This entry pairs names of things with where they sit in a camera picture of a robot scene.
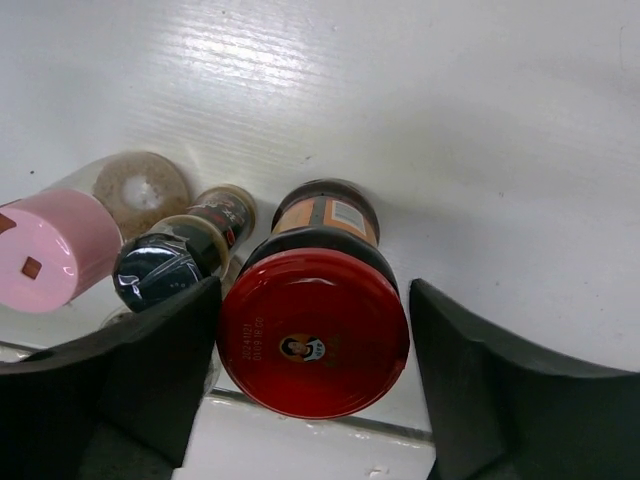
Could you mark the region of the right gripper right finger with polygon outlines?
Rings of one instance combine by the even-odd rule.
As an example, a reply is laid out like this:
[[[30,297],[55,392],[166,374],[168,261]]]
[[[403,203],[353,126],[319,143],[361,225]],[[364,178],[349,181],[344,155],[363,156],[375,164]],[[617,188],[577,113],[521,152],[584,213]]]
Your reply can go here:
[[[638,477],[637,374],[532,343],[421,279],[409,308],[431,478]]]

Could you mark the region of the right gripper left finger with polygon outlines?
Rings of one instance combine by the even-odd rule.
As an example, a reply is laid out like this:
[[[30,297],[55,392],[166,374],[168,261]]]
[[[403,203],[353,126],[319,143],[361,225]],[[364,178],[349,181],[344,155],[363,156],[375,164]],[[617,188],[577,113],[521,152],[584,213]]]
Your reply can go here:
[[[205,394],[222,303],[207,278],[1,366],[5,479],[169,479]]]

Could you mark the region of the black-cap spice bottle front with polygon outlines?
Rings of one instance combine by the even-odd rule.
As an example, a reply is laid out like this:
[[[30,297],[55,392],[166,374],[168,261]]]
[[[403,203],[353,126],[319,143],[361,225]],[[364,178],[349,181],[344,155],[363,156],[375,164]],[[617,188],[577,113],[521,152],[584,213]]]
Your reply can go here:
[[[220,229],[194,215],[167,217],[128,241],[116,258],[117,295],[141,312],[212,275],[226,275],[231,260]]]

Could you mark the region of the black-cap spice bottle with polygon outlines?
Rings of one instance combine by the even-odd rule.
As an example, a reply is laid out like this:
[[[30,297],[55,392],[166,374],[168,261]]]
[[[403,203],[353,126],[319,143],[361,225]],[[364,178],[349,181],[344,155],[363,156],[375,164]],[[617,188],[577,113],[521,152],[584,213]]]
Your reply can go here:
[[[141,312],[212,275],[226,275],[231,260],[220,229],[194,215],[167,217],[128,241],[116,258],[117,295]]]
[[[254,231],[257,206],[253,196],[237,185],[218,185],[200,194],[186,214],[207,224],[216,254],[205,258],[211,261],[212,271],[224,277],[236,250]]]

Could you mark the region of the red-cap jar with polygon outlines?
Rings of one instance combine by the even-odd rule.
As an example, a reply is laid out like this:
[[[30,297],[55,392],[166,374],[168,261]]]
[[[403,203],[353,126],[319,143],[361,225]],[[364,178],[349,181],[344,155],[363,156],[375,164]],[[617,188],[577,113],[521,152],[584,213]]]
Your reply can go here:
[[[236,386],[279,414],[343,417],[382,398],[409,354],[409,325],[379,249],[371,202],[351,182],[308,181],[223,301],[217,333]]]

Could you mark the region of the pink-cap spice bottle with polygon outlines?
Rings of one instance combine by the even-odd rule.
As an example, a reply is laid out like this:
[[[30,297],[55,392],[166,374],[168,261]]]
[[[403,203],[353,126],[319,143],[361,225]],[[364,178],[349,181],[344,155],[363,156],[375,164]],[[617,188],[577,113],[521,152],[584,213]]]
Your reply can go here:
[[[46,313],[71,302],[110,276],[127,241],[182,212],[190,199],[173,162],[128,151],[2,205],[2,305]]]

